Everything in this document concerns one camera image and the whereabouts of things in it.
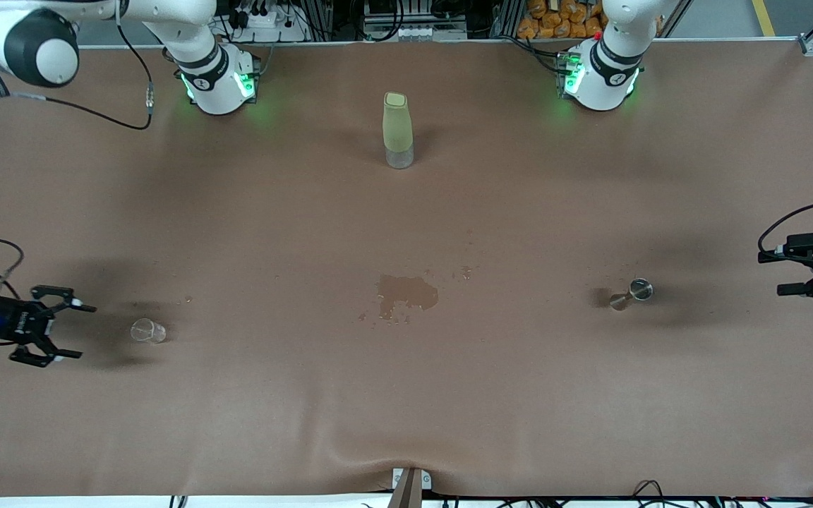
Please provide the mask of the white power strip with plugs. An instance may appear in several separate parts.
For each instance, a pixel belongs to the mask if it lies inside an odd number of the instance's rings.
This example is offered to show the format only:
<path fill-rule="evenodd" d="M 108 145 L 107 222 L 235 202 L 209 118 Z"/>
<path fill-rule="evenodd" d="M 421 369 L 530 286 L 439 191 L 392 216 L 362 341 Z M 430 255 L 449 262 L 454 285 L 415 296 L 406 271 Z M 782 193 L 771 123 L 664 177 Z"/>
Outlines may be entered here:
<path fill-rule="evenodd" d="M 228 0 L 224 25 L 230 42 L 307 42 L 312 30 L 299 6 L 290 0 Z"/>

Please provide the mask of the green bottle with clear base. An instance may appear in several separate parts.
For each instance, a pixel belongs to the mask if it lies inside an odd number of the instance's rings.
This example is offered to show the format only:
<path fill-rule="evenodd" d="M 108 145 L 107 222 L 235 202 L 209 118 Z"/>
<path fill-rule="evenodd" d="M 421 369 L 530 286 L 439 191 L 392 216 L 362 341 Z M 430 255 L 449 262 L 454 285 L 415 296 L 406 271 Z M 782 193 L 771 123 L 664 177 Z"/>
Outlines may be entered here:
<path fill-rule="evenodd" d="M 384 96 L 382 136 L 386 161 L 394 169 L 406 169 L 415 157 L 415 139 L 407 96 L 388 91 Z"/>

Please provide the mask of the dark liquid spill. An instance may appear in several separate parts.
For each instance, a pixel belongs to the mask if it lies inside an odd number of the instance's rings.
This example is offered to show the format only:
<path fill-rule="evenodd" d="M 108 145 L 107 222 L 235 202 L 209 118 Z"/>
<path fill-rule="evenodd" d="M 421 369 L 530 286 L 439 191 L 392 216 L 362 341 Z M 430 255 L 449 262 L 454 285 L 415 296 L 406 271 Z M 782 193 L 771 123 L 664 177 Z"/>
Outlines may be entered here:
<path fill-rule="evenodd" d="M 378 317 L 383 320 L 393 320 L 400 303 L 407 308 L 427 310 L 436 306 L 439 301 L 438 289 L 427 283 L 423 277 L 395 277 L 392 274 L 381 274 L 377 289 L 380 299 Z"/>

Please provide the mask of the orange snack bag pile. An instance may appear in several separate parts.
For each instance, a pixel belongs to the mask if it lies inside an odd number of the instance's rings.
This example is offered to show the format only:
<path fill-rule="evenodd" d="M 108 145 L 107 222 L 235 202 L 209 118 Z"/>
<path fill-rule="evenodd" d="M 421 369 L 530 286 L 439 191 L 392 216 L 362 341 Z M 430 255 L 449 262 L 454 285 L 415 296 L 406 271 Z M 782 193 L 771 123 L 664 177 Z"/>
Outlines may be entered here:
<path fill-rule="evenodd" d="M 601 0 L 524 0 L 523 6 L 514 30 L 520 40 L 590 38 L 608 22 Z"/>

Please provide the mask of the brown table mat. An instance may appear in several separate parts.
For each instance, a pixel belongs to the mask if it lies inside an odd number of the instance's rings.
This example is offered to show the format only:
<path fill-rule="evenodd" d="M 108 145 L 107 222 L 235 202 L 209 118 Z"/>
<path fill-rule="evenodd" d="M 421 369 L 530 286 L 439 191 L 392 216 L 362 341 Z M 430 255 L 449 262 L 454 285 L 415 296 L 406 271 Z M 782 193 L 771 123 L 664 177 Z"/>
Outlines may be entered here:
<path fill-rule="evenodd" d="M 813 302 L 776 293 L 810 273 L 757 262 L 813 203 L 797 42 L 657 42 L 608 112 L 509 42 L 280 47 L 221 118 L 145 57 L 142 132 L 0 100 L 11 282 L 97 306 L 52 328 L 78 360 L 0 346 L 0 495 L 336 494 L 404 466 L 461 497 L 813 495 Z M 381 274 L 438 304 L 380 319 Z M 651 299 L 610 308 L 635 279 Z"/>

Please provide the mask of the steel double-cone jigger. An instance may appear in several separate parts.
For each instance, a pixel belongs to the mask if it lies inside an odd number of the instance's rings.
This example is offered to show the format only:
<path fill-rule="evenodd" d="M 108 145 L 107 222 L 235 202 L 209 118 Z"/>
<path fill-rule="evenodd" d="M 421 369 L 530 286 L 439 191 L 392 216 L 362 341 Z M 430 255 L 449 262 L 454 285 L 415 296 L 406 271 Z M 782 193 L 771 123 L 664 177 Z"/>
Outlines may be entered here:
<path fill-rule="evenodd" d="M 651 299 L 654 289 L 651 283 L 645 279 L 635 279 L 629 283 L 626 292 L 614 294 L 610 297 L 609 306 L 613 310 L 622 311 L 629 308 L 635 302 L 643 302 Z"/>

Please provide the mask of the small clear glass cup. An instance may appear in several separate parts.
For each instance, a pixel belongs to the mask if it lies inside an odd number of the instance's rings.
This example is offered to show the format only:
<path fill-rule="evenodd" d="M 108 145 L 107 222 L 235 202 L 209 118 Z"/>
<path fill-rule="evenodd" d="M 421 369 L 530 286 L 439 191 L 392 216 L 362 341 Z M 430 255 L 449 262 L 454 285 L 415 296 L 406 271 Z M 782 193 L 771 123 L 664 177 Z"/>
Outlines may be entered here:
<path fill-rule="evenodd" d="M 161 344 L 167 340 L 167 329 L 164 325 L 145 317 L 133 322 L 130 334 L 133 341 L 139 343 Z"/>

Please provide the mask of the metal table edge clamp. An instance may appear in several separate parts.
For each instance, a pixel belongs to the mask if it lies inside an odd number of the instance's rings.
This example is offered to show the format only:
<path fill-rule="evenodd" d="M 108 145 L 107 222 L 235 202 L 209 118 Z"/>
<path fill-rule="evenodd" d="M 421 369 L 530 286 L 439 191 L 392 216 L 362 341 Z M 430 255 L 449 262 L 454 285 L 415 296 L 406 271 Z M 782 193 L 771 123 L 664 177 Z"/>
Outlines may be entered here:
<path fill-rule="evenodd" d="M 419 468 L 392 471 L 392 495 L 387 508 L 422 508 L 423 493 L 432 490 L 431 473 Z"/>

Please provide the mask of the grey electronics box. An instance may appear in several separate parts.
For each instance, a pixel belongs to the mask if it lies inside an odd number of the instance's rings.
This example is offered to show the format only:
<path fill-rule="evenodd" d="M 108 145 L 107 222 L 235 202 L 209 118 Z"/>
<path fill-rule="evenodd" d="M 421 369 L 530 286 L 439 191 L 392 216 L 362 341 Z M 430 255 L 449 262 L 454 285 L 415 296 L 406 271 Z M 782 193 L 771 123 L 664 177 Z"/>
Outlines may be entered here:
<path fill-rule="evenodd" d="M 372 42 L 464 40 L 471 0 L 353 0 L 359 36 Z"/>

